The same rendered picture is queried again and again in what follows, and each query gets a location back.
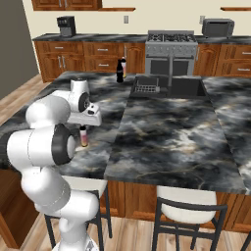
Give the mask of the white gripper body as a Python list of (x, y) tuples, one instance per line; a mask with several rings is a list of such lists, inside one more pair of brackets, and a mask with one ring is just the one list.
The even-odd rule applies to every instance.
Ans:
[(71, 113), (68, 123), (80, 124), (82, 126), (100, 126), (102, 124), (102, 117), (100, 112), (91, 116), (86, 115), (85, 113)]

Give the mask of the small pink yellow bottle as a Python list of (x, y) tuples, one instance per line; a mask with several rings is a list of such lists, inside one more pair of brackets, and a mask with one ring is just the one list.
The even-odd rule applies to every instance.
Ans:
[(81, 125), (79, 128), (79, 135), (80, 135), (80, 143), (82, 147), (86, 147), (88, 145), (87, 139), (87, 130), (85, 125)]

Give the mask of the large dark cola bottle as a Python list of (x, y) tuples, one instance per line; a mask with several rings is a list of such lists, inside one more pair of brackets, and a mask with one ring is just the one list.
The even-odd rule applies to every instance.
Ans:
[(124, 82), (124, 68), (122, 65), (122, 59), (118, 60), (118, 65), (117, 65), (117, 82), (122, 83)]

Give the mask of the dark sink basin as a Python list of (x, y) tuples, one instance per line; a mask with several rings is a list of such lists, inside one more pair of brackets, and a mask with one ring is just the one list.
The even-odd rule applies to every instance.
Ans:
[[(136, 92), (137, 85), (157, 85), (159, 93)], [(207, 100), (205, 86), (201, 78), (173, 78), (172, 87), (168, 87), (167, 76), (137, 76), (130, 92), (131, 97), (159, 97), (174, 99), (202, 99)]]

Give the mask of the black stool white seat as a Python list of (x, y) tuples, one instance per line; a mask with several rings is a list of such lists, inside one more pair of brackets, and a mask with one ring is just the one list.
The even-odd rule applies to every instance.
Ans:
[[(102, 214), (101, 212), (99, 212), (99, 216), (100, 218), (104, 218), (107, 220), (109, 237), (112, 238), (113, 234), (112, 234), (112, 223), (110, 214), (110, 201), (108, 195), (108, 181), (105, 179), (94, 179), (94, 178), (75, 177), (75, 176), (64, 176), (64, 179), (68, 182), (71, 189), (89, 191), (91, 193), (95, 192), (98, 198), (101, 198), (102, 195), (105, 195), (106, 213)], [(45, 215), (44, 218), (47, 226), (48, 235), (50, 238), (52, 251), (58, 251), (59, 244), (55, 241), (53, 227), (51, 224), (52, 217)], [(90, 224), (97, 225), (99, 248), (100, 251), (104, 251), (101, 220), (94, 218), (93, 220), (86, 223), (87, 226), (89, 226)]]
[(192, 238), (191, 250), (197, 238), (210, 239), (210, 251), (216, 251), (226, 211), (226, 204), (217, 204), (215, 191), (158, 185), (151, 251), (156, 251), (160, 233), (176, 236), (176, 251), (180, 236)]
[(248, 233), (248, 235), (247, 235), (247, 237), (246, 237), (240, 251), (246, 251), (250, 241), (251, 241), (251, 231), (249, 231), (249, 233)]

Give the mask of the wooden base cupboard run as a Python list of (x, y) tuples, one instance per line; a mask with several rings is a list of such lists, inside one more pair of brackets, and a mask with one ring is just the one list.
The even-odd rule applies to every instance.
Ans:
[(251, 44), (199, 43), (193, 74), (251, 77)]
[(145, 72), (143, 42), (35, 41), (44, 82), (66, 71), (114, 73), (118, 60), (125, 59), (127, 74)]

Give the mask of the grey dish rack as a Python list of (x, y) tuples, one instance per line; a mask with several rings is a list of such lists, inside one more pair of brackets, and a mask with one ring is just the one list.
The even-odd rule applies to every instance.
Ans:
[(135, 91), (142, 93), (159, 93), (160, 87), (157, 85), (137, 85)]

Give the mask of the black coffee machine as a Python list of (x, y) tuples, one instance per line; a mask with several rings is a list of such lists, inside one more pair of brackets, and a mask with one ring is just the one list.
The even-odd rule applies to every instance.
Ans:
[(75, 17), (63, 16), (57, 18), (57, 25), (60, 29), (60, 34), (64, 37), (75, 36)]

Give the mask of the wooden island cabinet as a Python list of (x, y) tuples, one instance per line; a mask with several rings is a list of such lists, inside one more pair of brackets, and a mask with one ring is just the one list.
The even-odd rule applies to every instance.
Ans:
[[(153, 221), (157, 203), (155, 185), (108, 181), (110, 213), (116, 217)], [(227, 204), (223, 229), (251, 230), (251, 195), (217, 193), (217, 202)], [(21, 178), (0, 170), (0, 235), (10, 248), (20, 249), (38, 212), (21, 189)]]

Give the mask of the steel range oven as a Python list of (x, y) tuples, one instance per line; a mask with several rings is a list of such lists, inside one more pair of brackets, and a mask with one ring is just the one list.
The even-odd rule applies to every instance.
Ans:
[(193, 30), (149, 30), (145, 42), (145, 72), (192, 75), (197, 46)]

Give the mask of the grey toaster oven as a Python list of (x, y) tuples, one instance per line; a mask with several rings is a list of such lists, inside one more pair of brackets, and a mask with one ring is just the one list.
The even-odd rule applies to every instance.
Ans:
[(202, 34), (205, 37), (226, 37), (233, 34), (234, 21), (231, 19), (205, 19), (202, 24)]

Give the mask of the wooden wall shelf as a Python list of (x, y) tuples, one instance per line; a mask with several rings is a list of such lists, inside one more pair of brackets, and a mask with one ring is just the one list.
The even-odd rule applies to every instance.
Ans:
[(221, 7), (220, 9), (226, 12), (251, 12), (251, 7)]
[(99, 12), (133, 12), (136, 8), (134, 7), (105, 7), (98, 9)]

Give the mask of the wooden wall cupboards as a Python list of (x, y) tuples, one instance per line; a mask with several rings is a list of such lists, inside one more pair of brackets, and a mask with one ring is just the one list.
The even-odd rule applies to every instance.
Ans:
[(34, 11), (97, 11), (102, 0), (31, 0)]

